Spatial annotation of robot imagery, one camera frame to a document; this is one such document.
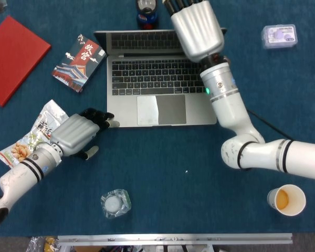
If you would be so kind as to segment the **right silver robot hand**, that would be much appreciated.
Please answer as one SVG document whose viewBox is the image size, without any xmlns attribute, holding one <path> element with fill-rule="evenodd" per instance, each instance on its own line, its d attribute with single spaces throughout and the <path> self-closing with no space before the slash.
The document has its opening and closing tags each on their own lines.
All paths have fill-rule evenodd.
<svg viewBox="0 0 315 252">
<path fill-rule="evenodd" d="M 192 62 L 223 51 L 224 35 L 209 1 L 162 1 Z"/>
</svg>

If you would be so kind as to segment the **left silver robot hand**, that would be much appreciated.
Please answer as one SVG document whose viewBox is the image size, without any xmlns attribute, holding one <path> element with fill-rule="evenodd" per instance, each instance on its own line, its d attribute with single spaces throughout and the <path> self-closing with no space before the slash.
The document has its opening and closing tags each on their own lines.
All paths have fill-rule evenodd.
<svg viewBox="0 0 315 252">
<path fill-rule="evenodd" d="M 51 134 L 50 145 L 60 157 L 75 156 L 88 160 L 99 151 L 99 147 L 95 145 L 85 150 L 85 146 L 103 130 L 119 126 L 120 123 L 114 120 L 114 114 L 88 108 L 62 123 Z"/>
</svg>

